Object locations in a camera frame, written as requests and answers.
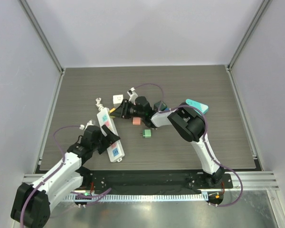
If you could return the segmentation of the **white cube socket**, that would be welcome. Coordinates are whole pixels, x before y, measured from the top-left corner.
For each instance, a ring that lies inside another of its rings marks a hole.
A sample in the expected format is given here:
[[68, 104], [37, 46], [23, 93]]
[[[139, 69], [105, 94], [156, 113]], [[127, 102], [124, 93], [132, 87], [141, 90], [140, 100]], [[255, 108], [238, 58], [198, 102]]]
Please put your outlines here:
[[123, 101], [123, 95], [113, 95], [113, 105], [114, 108], [117, 108]]

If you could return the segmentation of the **white power strip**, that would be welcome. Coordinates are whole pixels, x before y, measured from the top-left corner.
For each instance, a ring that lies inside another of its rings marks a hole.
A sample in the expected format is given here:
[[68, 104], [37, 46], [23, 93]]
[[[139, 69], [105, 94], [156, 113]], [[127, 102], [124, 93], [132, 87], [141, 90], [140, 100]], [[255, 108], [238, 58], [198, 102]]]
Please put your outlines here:
[[97, 119], [102, 133], [108, 140], [109, 146], [107, 147], [107, 153], [110, 162], [121, 162], [125, 154], [121, 144], [121, 138], [118, 135], [113, 119], [109, 115], [109, 109], [99, 105]]

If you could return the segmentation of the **pink plug adapter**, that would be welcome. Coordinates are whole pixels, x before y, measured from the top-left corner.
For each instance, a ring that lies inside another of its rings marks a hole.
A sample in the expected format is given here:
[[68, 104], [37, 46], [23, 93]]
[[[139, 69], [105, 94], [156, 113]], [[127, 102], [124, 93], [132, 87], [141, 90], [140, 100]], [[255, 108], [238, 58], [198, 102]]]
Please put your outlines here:
[[140, 117], [134, 117], [133, 118], [133, 125], [141, 125], [141, 118]]

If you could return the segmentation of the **dark green cube socket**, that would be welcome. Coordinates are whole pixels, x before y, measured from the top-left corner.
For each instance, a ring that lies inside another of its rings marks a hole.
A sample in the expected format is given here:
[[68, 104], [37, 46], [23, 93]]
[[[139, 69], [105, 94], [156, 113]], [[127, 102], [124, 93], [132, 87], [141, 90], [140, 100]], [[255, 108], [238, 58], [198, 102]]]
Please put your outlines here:
[[154, 111], [165, 111], [167, 109], [167, 105], [163, 101], [158, 101], [153, 105]]

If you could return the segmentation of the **green plug adapter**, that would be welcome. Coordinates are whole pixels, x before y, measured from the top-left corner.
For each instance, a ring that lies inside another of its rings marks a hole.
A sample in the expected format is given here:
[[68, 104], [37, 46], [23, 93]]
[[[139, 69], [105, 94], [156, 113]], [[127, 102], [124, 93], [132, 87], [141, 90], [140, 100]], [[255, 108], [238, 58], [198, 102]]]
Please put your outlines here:
[[142, 136], [143, 136], [143, 138], [151, 138], [151, 136], [152, 136], [151, 129], [144, 129], [142, 131]]

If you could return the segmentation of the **teal triangular socket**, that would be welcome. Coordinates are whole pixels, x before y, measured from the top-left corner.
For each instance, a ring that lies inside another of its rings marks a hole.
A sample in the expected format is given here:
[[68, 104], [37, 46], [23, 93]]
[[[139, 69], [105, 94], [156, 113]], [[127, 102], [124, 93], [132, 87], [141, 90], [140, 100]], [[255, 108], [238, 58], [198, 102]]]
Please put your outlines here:
[[203, 114], [206, 114], [207, 111], [209, 110], [209, 106], [191, 99], [186, 99], [186, 104], [190, 105], [192, 107], [197, 108], [198, 110], [200, 110]]

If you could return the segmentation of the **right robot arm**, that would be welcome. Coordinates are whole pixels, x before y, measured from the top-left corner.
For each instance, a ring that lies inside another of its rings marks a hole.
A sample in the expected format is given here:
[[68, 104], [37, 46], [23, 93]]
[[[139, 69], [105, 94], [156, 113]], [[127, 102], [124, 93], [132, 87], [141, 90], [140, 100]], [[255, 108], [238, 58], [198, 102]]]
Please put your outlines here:
[[217, 160], [208, 139], [208, 124], [203, 113], [197, 108], [182, 103], [169, 109], [163, 101], [151, 107], [146, 97], [139, 96], [135, 101], [124, 99], [110, 112], [113, 117], [141, 118], [146, 127], [157, 129], [172, 125], [182, 139], [194, 148], [201, 162], [205, 183], [210, 188], [222, 182], [224, 168]]

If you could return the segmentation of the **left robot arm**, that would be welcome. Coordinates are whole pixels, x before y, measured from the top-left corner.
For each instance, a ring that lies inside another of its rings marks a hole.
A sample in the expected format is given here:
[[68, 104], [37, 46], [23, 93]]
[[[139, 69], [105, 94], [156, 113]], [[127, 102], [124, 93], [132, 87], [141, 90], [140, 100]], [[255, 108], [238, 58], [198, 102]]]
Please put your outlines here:
[[94, 152], [102, 154], [120, 140], [106, 125], [89, 125], [77, 141], [62, 153], [62, 159], [31, 184], [22, 183], [16, 192], [11, 218], [22, 228], [42, 228], [53, 209], [69, 193], [91, 185], [91, 171], [84, 164]]

